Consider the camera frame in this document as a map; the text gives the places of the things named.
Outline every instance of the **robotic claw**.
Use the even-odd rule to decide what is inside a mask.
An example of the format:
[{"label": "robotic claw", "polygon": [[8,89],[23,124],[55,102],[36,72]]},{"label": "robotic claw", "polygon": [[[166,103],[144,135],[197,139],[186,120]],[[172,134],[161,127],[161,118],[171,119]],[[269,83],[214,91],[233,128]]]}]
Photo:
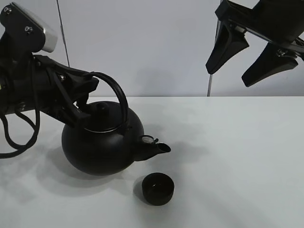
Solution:
[{"label": "robotic claw", "polygon": [[217,72],[234,55],[249,47],[250,32],[268,44],[242,79],[247,87],[279,72],[294,69],[304,60],[304,1],[260,0],[253,8],[223,0],[216,10],[221,21],[218,38],[206,64],[210,74]]}]

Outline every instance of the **kettle lid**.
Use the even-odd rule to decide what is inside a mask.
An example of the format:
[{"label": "kettle lid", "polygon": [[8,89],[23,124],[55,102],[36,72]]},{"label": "kettle lid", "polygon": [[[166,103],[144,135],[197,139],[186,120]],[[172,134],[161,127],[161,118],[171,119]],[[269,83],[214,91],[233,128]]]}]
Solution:
[{"label": "kettle lid", "polygon": [[85,128],[88,131],[105,133],[116,130],[122,125],[121,107],[117,102],[94,102],[88,104],[86,109],[92,115]]}]

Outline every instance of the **black kettle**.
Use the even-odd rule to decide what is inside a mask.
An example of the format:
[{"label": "black kettle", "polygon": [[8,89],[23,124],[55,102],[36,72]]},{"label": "black kettle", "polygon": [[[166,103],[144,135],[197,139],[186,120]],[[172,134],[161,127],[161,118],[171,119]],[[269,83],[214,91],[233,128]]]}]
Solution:
[{"label": "black kettle", "polygon": [[65,125],[62,148],[70,163],[91,175],[120,172],[134,161],[144,161],[171,149],[144,135],[143,125],[128,106],[121,87],[111,77],[102,78],[114,90],[119,103],[102,101],[83,109],[91,118],[83,128]]}]

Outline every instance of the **kettle handle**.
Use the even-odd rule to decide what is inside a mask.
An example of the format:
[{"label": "kettle handle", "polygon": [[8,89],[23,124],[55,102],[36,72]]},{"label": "kettle handle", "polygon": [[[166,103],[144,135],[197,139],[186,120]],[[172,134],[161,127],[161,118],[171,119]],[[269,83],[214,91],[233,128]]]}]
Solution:
[{"label": "kettle handle", "polygon": [[115,92],[121,110],[122,110],[122,124],[126,124],[128,121],[128,115],[129,115],[129,105],[128,105],[128,101],[127,98],[124,94],[124,91],[122,90],[122,88],[120,87],[120,85],[109,75],[106,75],[104,73],[101,72],[91,72],[91,73],[85,73],[83,76],[95,76],[98,77],[99,79],[103,80],[104,82],[106,82]]}]

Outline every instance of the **kettle spout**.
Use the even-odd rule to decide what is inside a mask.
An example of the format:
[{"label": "kettle spout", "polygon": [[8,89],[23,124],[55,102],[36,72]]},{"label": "kettle spout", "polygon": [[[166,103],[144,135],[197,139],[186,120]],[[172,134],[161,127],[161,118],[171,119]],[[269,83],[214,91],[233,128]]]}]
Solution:
[{"label": "kettle spout", "polygon": [[169,153],[171,151],[170,146],[164,143],[146,143],[140,142],[136,145],[133,153],[134,161],[145,161],[157,154]]}]

